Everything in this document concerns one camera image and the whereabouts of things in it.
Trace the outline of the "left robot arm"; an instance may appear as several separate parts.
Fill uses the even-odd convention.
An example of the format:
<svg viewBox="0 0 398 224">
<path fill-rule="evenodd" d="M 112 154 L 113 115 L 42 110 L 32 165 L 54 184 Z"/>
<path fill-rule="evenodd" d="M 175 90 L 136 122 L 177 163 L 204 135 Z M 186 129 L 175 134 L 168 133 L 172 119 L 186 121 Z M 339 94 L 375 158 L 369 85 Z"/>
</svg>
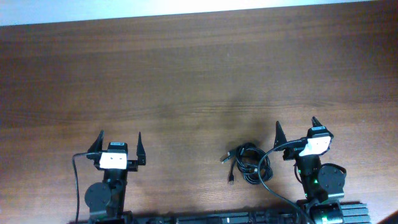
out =
<svg viewBox="0 0 398 224">
<path fill-rule="evenodd" d="M 89 207 L 89 223 L 134 223 L 131 211 L 124 210 L 124 201 L 129 172 L 137 172 L 146 165 L 146 152 L 142 137 L 138 135 L 136 159 L 128 159 L 128 145 L 125 142 L 110 142 L 103 149 L 104 131 L 87 151 L 86 157 L 103 172 L 103 180 L 88 187 L 85 203 Z"/>
</svg>

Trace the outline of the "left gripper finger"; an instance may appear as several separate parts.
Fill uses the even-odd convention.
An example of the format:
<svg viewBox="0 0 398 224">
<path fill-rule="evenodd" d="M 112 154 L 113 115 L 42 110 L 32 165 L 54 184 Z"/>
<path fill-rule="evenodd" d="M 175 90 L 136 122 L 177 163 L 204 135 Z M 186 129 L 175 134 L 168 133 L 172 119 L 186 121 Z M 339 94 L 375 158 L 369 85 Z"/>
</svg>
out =
<svg viewBox="0 0 398 224">
<path fill-rule="evenodd" d="M 103 139 L 104 139 L 104 130 L 101 130 L 94 143 L 89 147 L 87 153 L 100 152 L 103 148 Z"/>
<path fill-rule="evenodd" d="M 139 132 L 138 136 L 136 156 L 139 165 L 146 165 L 146 152 L 142 143 L 141 132 Z"/>
</svg>

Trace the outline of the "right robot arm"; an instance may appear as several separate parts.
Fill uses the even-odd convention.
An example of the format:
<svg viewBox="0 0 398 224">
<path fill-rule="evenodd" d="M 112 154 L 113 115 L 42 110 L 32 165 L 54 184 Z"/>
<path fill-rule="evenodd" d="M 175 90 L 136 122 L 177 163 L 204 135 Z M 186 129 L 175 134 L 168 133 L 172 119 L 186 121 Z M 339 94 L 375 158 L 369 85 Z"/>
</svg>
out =
<svg viewBox="0 0 398 224">
<path fill-rule="evenodd" d="M 283 160 L 295 161 L 295 175 L 300 179 L 305 199 L 298 206 L 304 222 L 343 223 L 340 199 L 345 196 L 346 169 L 322 163 L 320 157 L 330 150 L 334 135 L 315 117 L 307 135 L 288 141 L 279 122 L 275 124 L 275 151 L 283 151 Z"/>
</svg>

